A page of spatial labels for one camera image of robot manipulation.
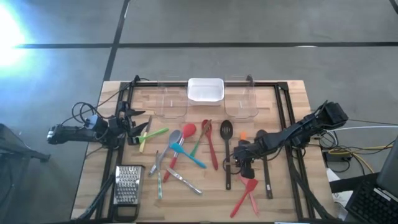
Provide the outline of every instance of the keyboard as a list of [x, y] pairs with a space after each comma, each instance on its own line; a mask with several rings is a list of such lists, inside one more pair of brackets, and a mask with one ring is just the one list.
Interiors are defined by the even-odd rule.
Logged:
[[363, 182], [353, 192], [346, 209], [363, 222], [398, 223], [398, 203], [369, 182]]

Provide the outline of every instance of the green spoon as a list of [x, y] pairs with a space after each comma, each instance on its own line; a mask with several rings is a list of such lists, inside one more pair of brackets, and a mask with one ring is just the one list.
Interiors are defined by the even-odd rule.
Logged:
[[158, 131], [155, 131], [154, 133], [147, 134], [145, 137], [144, 136], [138, 136], [138, 140], [139, 140], [139, 142], [142, 142], [143, 140], [145, 140], [147, 138], [154, 137], [154, 136], [156, 136], [158, 134], [163, 134], [163, 133], [165, 133], [167, 131], [169, 131], [168, 128], [162, 128], [162, 129], [160, 129]]

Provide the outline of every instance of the black spoon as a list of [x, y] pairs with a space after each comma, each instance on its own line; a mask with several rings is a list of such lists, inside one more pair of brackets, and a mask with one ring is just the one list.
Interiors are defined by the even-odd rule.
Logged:
[[220, 127], [221, 137], [225, 141], [225, 154], [226, 154], [226, 186], [225, 189], [231, 190], [231, 164], [229, 161], [229, 140], [234, 134], [232, 123], [228, 120], [222, 122]]

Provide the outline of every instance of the green handle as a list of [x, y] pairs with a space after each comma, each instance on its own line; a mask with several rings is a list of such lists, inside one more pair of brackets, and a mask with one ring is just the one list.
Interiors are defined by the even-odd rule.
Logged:
[[142, 142], [143, 140], [145, 140], [145, 139], [147, 139], [147, 138], [151, 138], [151, 137], [153, 137], [153, 136], [155, 136], [155, 135], [165, 133], [165, 132], [167, 132], [168, 130], [169, 130], [168, 128], [162, 128], [162, 129], [160, 129], [160, 130], [158, 130], [158, 131], [155, 131], [154, 133], [147, 134], [147, 136], [145, 136], [145, 137], [144, 137], [144, 136], [139, 136], [139, 137], [138, 137], [139, 142]]
[[195, 147], [193, 148], [192, 152], [190, 153], [190, 156], [195, 157], [195, 154], [197, 153], [197, 149], [199, 146], [200, 140], [197, 141], [197, 143], [195, 144]]

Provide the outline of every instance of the red handle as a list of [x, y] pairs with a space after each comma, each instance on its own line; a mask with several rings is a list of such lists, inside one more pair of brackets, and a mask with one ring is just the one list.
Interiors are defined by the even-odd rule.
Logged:
[[213, 167], [215, 170], [218, 170], [218, 162], [217, 162], [216, 152], [214, 151], [213, 143], [211, 141], [210, 136], [208, 136], [207, 138], [209, 140], [210, 155], [211, 155], [211, 161], [213, 163]]
[[[170, 163], [170, 168], [173, 169], [174, 165], [177, 161], [177, 156], [174, 156], [172, 159], [172, 162]], [[170, 173], [168, 171], [166, 171], [164, 178], [163, 178], [163, 183], [166, 183], [167, 179], [170, 177]]]
[[234, 210], [232, 210], [231, 214], [229, 215], [229, 217], [233, 218], [236, 214], [236, 212], [238, 212], [239, 207], [242, 205], [244, 198], [246, 198], [246, 196], [248, 195], [248, 191], [245, 190], [243, 196], [241, 197], [240, 201], [235, 205]]

